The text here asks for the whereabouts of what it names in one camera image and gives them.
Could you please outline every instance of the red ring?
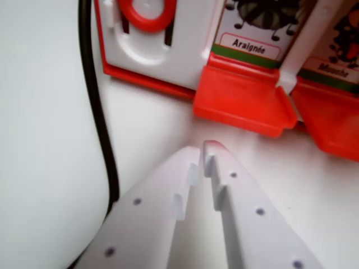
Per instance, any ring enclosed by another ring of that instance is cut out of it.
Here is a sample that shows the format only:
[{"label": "red ring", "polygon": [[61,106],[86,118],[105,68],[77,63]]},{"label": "red ring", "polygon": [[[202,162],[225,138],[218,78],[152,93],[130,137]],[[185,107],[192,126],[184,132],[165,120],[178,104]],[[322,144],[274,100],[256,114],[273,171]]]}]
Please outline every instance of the red ring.
[{"label": "red ring", "polygon": [[155,19],[143,18],[132,5],[132,0],[118,0],[121,11],[128,21],[138,29],[147,32],[158,32],[165,29],[173,20],[177,0],[164,0],[162,14]]}]

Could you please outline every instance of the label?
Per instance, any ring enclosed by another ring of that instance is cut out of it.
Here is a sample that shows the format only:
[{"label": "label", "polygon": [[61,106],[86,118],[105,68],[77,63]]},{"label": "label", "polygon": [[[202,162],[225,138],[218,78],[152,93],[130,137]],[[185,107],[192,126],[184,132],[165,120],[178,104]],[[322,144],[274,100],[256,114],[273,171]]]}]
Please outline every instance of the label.
[{"label": "label", "polygon": [[219,44],[227,48],[240,50],[242,52],[259,55],[269,59],[277,59],[280,54],[280,47],[230,33],[224,33]]},{"label": "label", "polygon": [[359,3],[343,3],[299,72],[307,80],[359,93]]},{"label": "label", "polygon": [[227,0],[212,52],[278,68],[314,4],[312,0],[294,0],[287,7],[285,1]]}]

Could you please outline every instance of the black cable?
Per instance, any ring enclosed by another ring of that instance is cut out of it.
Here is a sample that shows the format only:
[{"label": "black cable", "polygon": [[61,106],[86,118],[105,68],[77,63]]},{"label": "black cable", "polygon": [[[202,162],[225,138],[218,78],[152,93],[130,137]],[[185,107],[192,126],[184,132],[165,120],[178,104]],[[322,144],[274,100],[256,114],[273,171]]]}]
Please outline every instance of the black cable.
[{"label": "black cable", "polygon": [[97,85],[95,66],[92,55],[91,3],[92,0],[79,0],[79,40],[82,67],[84,69],[84,76],[88,88],[90,105],[107,170],[109,187],[109,201],[107,209],[108,214],[112,208],[112,204],[119,199],[119,182],[116,162],[114,160],[111,142],[108,136],[105,117],[103,115],[100,101],[100,93]]}]

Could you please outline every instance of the red plastic base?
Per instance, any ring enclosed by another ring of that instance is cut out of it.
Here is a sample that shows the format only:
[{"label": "red plastic base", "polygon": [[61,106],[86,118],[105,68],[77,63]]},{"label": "red plastic base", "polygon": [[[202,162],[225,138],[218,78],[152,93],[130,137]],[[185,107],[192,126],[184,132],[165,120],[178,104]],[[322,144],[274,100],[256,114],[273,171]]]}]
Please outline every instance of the red plastic base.
[{"label": "red plastic base", "polygon": [[292,92],[308,132],[328,153],[359,161],[359,100],[300,82]]},{"label": "red plastic base", "polygon": [[[213,57],[220,67],[220,59]],[[222,67],[240,69],[241,73],[205,66],[194,102],[197,116],[270,137],[278,137],[285,128],[295,126],[296,113],[282,88],[275,87],[274,74],[248,66],[242,66],[243,71],[238,63]]]}]

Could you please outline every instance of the white wall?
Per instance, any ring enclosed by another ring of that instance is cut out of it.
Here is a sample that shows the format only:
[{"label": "white wall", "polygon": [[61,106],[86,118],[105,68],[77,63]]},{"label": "white wall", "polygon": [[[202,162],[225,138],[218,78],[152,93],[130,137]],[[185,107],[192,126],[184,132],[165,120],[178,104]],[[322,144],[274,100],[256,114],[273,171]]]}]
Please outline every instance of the white wall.
[{"label": "white wall", "polygon": [[105,216],[77,13],[74,0],[1,3],[0,268],[66,268]]}]

